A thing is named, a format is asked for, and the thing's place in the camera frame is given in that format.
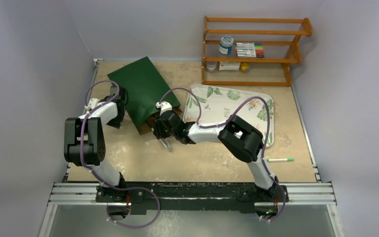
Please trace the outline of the metal tongs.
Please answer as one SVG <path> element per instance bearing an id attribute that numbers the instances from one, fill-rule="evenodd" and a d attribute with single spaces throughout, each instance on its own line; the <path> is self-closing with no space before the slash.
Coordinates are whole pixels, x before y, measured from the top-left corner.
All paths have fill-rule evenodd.
<path id="1" fill-rule="evenodd" d="M 168 152 L 172 151 L 172 146 L 171 146 L 168 138 L 160 138 L 159 141 L 167 149 Z"/>

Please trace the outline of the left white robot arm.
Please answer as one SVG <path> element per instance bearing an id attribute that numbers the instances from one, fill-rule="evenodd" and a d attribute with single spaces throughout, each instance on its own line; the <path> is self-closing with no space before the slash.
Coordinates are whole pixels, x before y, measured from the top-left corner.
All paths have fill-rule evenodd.
<path id="1" fill-rule="evenodd" d="M 100 192 L 108 191 L 116 202 L 125 200 L 128 191 L 123 175 L 105 159 L 103 126 L 119 129 L 127 103 L 127 90 L 113 85 L 108 96 L 101 100 L 91 98 L 85 104 L 85 114 L 65 121 L 65 160 L 92 173 L 100 183 Z"/>

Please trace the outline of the green paper bag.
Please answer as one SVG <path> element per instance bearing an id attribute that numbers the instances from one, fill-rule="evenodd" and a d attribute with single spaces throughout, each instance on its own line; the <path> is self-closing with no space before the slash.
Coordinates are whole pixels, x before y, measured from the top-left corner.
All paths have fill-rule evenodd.
<path id="1" fill-rule="evenodd" d="M 141 58 L 108 74 L 108 78 L 127 90 L 126 111 L 140 135 L 151 132 L 159 116 L 155 104 L 170 90 L 149 57 Z"/>

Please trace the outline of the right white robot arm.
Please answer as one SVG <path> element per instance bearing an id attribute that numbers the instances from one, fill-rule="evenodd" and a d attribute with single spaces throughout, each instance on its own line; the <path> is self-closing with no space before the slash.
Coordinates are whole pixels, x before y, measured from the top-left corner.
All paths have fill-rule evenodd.
<path id="1" fill-rule="evenodd" d="M 277 184 L 264 159 L 263 134 L 244 119 L 234 116 L 224 125 L 207 125 L 202 128 L 195 122 L 183 122 L 174 111 L 166 111 L 154 120 L 154 135 L 169 146 L 168 137 L 182 144 L 214 142 L 223 144 L 238 160 L 246 163 L 256 186 L 256 195 L 264 201 L 276 196 Z"/>

